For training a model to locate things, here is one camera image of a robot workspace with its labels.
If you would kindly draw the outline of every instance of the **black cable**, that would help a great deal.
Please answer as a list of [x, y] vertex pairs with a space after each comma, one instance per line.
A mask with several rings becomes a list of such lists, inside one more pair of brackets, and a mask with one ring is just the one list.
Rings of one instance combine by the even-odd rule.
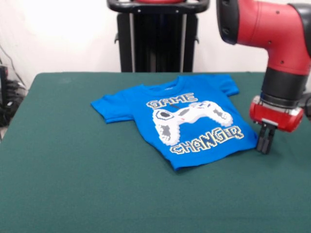
[[310, 117], [309, 115], [309, 109], [308, 109], [308, 102], [311, 100], [311, 96], [309, 96], [307, 99], [306, 99], [306, 103], [305, 103], [305, 111], [306, 111], [306, 115], [307, 117]]
[[11, 57], [7, 54], [7, 52], [3, 49], [3, 47], [2, 47], [1, 44], [0, 44], [0, 49], [1, 49], [2, 52], [10, 59], [12, 69], [13, 69], [14, 73], [16, 74], [17, 78], [19, 79], [19, 81], [20, 81], [24, 86], [26, 86], [25, 83], [24, 83], [24, 81], [21, 79], [21, 77], [19, 76], [19, 74], [18, 74], [17, 71], [15, 70], [15, 66], [14, 66], [14, 63], [13, 63], [12, 58], [11, 58]]

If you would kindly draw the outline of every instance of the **black metal frame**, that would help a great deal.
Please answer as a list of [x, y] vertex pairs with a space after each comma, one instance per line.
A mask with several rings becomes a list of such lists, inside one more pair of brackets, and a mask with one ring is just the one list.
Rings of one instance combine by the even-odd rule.
[[209, 0], [196, 3], [145, 4], [107, 0], [118, 14], [122, 72], [192, 72], [197, 40], [196, 13]]

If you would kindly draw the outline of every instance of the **graphic print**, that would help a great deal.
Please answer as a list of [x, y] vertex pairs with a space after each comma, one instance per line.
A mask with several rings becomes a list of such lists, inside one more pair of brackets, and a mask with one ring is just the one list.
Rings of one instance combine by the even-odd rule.
[[153, 121], [159, 138], [167, 146], [174, 146], [179, 142], [179, 125], [193, 124], [201, 117], [209, 117], [224, 127], [233, 124], [232, 116], [211, 101], [194, 102], [174, 113], [164, 109], [154, 109], [153, 112]]

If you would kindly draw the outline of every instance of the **green table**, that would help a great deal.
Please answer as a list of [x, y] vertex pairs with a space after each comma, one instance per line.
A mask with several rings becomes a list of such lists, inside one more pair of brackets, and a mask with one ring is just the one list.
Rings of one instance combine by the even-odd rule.
[[[311, 229], [311, 124], [271, 154], [239, 152], [174, 172], [132, 121], [90, 102], [177, 74], [40, 74], [0, 144], [0, 233], [300, 233]], [[233, 73], [248, 118], [263, 74]]]

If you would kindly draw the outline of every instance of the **blue t-shirt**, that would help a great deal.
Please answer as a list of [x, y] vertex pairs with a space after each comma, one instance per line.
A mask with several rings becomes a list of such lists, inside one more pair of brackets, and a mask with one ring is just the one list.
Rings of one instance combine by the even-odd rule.
[[179, 76], [105, 95], [91, 104], [106, 123], [134, 120], [142, 137], [178, 170], [256, 146], [256, 133], [227, 97], [238, 93], [229, 75]]

